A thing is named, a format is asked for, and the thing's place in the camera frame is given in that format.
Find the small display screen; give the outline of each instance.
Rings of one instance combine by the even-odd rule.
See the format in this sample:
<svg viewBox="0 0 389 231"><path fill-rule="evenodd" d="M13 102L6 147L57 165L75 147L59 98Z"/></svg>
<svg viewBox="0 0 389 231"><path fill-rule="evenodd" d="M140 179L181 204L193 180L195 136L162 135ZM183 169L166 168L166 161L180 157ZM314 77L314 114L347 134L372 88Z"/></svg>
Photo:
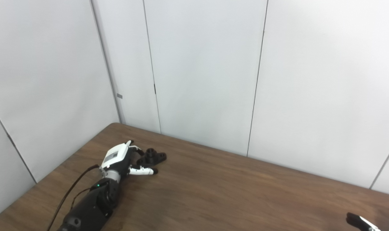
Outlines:
<svg viewBox="0 0 389 231"><path fill-rule="evenodd" d="M114 152L114 153L108 155L108 156L103 160L103 162L105 163L106 161L108 161L108 160L110 160L110 159L113 159L113 158L117 157L117 153L118 153L118 151L116 151L116 152Z"/></svg>

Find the robotic hand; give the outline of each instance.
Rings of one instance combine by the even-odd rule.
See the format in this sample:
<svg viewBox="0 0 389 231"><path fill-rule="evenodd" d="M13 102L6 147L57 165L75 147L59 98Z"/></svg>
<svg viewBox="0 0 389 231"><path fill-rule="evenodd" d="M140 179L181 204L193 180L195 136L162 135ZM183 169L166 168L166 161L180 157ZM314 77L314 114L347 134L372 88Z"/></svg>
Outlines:
<svg viewBox="0 0 389 231"><path fill-rule="evenodd" d="M132 143L122 143L107 152L99 166L102 179L91 186L88 194L69 211L58 231L101 230L117 206L120 181L127 175L158 173L156 168L149 167L164 161L166 154L157 153L152 148L145 153L139 147L131 146ZM136 165L130 163L134 152L141 156Z"/></svg>

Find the black cable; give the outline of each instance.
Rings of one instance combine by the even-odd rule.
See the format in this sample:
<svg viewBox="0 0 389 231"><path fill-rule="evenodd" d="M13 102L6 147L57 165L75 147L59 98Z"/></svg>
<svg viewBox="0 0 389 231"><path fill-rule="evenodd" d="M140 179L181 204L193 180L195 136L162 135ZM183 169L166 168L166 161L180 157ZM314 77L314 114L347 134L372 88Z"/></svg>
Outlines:
<svg viewBox="0 0 389 231"><path fill-rule="evenodd" d="M67 191L67 193L65 194L65 196L62 198L61 200L61 203L59 203L58 207L56 208L56 211L55 211L55 214L54 216L52 217L52 220L47 228L46 231L49 231L52 227L52 224L54 223L55 221L55 218L56 218L56 215L58 214L59 210L61 209L61 206L62 204L64 203L65 199L67 198L67 196L69 195L69 193L72 191L72 189L76 186L76 184L78 183L78 181L86 174L88 173L90 170L94 169L94 168L99 168L99 165L95 164L94 166L91 166L89 167L86 171L84 171L76 180L75 182L73 183L73 185L69 188L69 190Z"/></svg>
<svg viewBox="0 0 389 231"><path fill-rule="evenodd" d="M87 188L87 189L84 189L84 190L80 191L80 192L73 198L72 204L70 205L70 210L73 209L73 204L75 203L76 197L78 197L81 193L83 193L83 192L85 192L85 191L87 191L87 190L90 190L90 189L91 189L91 188Z"/></svg>

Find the wooden table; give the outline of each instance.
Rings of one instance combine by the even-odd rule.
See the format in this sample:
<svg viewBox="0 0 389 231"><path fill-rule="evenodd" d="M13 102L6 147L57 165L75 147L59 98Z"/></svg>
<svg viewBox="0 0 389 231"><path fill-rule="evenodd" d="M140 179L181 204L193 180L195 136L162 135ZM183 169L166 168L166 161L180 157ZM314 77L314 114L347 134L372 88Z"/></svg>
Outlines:
<svg viewBox="0 0 389 231"><path fill-rule="evenodd" d="M257 161L122 124L110 124L0 214L0 231L44 231L70 185L100 164L113 146L135 140L168 154L159 174L131 176L105 231L354 231L354 212L389 229L389 195ZM80 190L99 179L88 173L61 208L52 231Z"/></svg>

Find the prosthetic hand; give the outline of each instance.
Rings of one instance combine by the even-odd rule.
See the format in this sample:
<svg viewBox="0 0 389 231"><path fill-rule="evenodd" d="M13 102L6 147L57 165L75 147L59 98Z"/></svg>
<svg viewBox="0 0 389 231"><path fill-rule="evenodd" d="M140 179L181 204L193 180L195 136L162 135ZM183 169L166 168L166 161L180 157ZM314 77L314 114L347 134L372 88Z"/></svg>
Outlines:
<svg viewBox="0 0 389 231"><path fill-rule="evenodd" d="M111 148L99 167L102 179L90 187L88 194L65 216L58 231L99 231L117 206L119 183L127 175L153 175L156 168L149 168L166 159L165 153L149 148L146 153L133 141ZM136 165L131 158L137 152L141 158Z"/></svg>

